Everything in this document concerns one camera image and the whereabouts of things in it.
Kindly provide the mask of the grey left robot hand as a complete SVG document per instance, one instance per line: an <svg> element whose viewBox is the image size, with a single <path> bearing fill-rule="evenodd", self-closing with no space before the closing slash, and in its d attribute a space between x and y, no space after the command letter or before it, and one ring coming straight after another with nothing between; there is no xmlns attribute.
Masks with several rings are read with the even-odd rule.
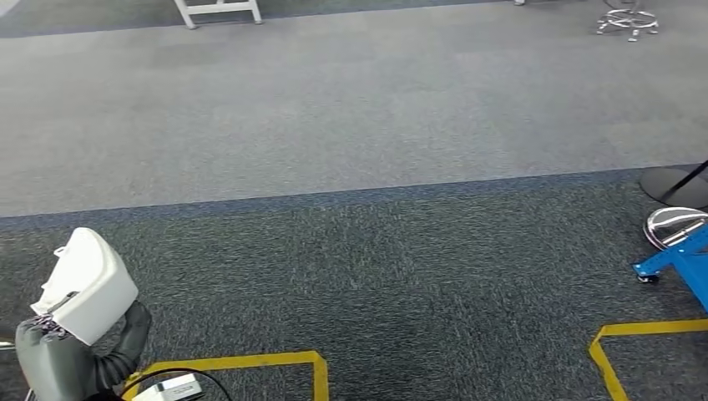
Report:
<svg viewBox="0 0 708 401"><path fill-rule="evenodd" d="M152 316L135 301L124 314L119 340L99 355L75 337L49 332L39 318L16 328L16 354L36 400L120 400L120 384L137 371L147 343Z"/></svg>

